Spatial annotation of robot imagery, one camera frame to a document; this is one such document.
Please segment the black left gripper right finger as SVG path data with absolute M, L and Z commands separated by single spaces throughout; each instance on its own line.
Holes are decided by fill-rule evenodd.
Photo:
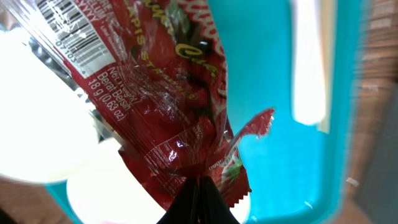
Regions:
M 201 224 L 239 224 L 211 177 L 200 179 L 198 214 Z

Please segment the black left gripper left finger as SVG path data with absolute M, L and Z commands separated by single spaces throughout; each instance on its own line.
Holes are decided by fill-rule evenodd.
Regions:
M 157 224 L 197 224 L 199 186 L 195 178 L 186 179 L 171 206 Z

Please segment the red snack wrapper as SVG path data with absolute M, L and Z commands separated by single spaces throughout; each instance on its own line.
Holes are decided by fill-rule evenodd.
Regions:
M 188 177 L 211 177 L 233 207 L 251 188 L 238 145 L 269 132 L 266 109 L 238 132 L 227 115 L 228 66 L 206 1 L 4 1 L 63 62 L 138 182 L 169 208 Z

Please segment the cream bowl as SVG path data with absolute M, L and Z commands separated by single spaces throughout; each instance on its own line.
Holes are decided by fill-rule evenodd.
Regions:
M 31 51 L 22 29 L 1 32 L 1 176 L 59 182 L 98 144 L 84 103 Z

